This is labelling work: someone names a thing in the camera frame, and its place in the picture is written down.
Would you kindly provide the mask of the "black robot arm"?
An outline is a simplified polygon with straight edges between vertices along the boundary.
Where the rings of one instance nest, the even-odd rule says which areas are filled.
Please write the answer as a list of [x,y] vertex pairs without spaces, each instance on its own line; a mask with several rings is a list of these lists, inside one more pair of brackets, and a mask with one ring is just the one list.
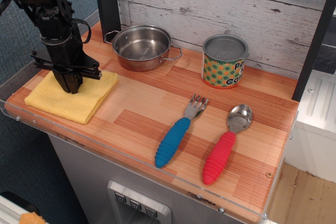
[[79,24],[87,25],[81,19],[73,18],[74,10],[68,0],[2,0],[1,11],[14,1],[25,11],[40,32],[44,49],[33,50],[37,68],[53,72],[62,89],[75,94],[83,83],[83,78],[99,80],[102,76],[99,62],[89,57],[83,50],[86,40],[81,39]]

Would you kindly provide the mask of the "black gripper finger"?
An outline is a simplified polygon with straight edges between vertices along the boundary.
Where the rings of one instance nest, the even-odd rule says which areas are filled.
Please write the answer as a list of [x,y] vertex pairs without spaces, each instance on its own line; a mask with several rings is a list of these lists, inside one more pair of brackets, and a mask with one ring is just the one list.
[[79,87],[83,83],[83,78],[79,73],[71,73],[68,75],[68,87],[69,92],[72,94],[76,94],[78,92]]
[[56,78],[56,80],[58,81],[58,83],[60,84],[60,86],[62,87],[62,89],[69,93],[70,92],[70,88],[67,85],[67,80],[64,74],[59,73],[58,71],[54,70],[54,76]]

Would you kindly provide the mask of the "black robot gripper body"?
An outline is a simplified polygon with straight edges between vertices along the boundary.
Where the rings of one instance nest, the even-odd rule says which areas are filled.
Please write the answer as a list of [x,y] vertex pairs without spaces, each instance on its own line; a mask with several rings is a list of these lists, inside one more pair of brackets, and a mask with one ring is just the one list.
[[77,73],[96,80],[101,78],[99,62],[84,52],[78,31],[69,31],[59,39],[41,37],[41,42],[44,48],[30,52],[37,68],[58,70],[64,74]]

